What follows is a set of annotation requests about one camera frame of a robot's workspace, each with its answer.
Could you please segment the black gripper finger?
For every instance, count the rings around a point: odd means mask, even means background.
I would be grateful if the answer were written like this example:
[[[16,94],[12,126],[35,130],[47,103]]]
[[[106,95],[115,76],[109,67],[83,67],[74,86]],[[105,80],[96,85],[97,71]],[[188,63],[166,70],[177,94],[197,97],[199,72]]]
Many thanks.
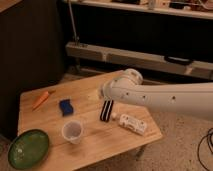
[[[101,114],[100,114],[100,120],[101,121],[104,121],[104,115],[105,115],[105,111],[106,111],[108,102],[109,101],[104,101],[104,104],[103,104],[103,107],[102,107],[102,111],[101,111]]]
[[[105,117],[105,121],[108,122],[109,119],[110,119],[110,116],[111,116],[111,112],[112,112],[112,108],[113,108],[113,104],[114,104],[114,101],[111,100],[109,105],[108,105],[108,110],[107,110],[107,113],[106,113],[106,117]]]

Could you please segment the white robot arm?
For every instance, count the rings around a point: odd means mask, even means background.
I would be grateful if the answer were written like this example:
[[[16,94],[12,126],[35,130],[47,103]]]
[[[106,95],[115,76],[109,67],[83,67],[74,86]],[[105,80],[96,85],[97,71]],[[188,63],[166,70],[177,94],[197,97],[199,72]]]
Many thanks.
[[[126,69],[100,92],[108,100],[213,121],[213,83],[144,85],[137,70]]]

